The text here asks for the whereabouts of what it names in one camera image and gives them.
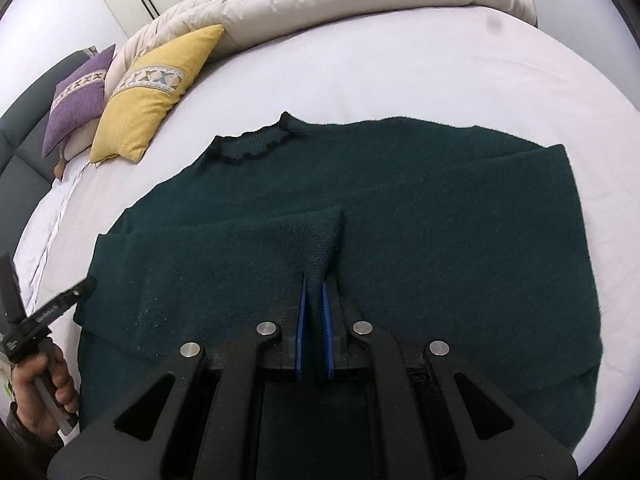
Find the finger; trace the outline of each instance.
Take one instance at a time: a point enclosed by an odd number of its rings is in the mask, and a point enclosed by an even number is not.
[[[77,413],[79,407],[80,396],[76,392],[74,398],[65,404],[65,410],[67,413]]]
[[[76,391],[74,390],[73,381],[69,381],[63,388],[59,388],[56,391],[56,400],[63,406],[71,402],[75,396]]]
[[[18,388],[27,386],[47,369],[48,363],[49,358],[43,352],[23,359],[11,374],[12,385]]]
[[[65,362],[65,355],[62,353],[62,349],[56,344],[53,345],[53,355],[55,355],[57,362]]]
[[[63,386],[65,386],[69,379],[71,379],[71,376],[69,375],[69,369],[66,367],[66,363],[57,363],[56,368],[51,374],[53,385],[56,388],[62,388]]]

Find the purple pillow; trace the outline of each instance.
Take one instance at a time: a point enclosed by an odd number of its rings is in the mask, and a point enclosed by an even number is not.
[[[114,44],[105,48],[58,83],[44,134],[42,156],[49,155],[78,126],[102,115],[104,79],[115,50]]]

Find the beige comforter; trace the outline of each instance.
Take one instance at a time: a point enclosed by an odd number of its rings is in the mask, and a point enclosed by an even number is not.
[[[131,64],[150,50],[178,36],[222,24],[226,34],[212,54],[229,56],[265,41],[320,23],[388,10],[416,7],[478,5],[501,10],[536,23],[533,0],[184,0],[141,28],[116,55],[107,74],[110,97]]]

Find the sleeve cuff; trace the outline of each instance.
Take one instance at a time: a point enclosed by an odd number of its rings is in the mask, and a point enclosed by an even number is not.
[[[18,405],[11,404],[6,428],[9,434],[18,443],[18,446],[27,454],[30,460],[44,473],[53,456],[64,447],[62,439],[56,435],[50,442],[44,442],[24,427],[17,413]]]

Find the dark gray headboard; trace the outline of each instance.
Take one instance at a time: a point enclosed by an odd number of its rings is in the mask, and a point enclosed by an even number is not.
[[[51,189],[58,150],[42,158],[56,85],[89,56],[82,50],[50,68],[0,118],[0,254],[14,254],[40,199]]]

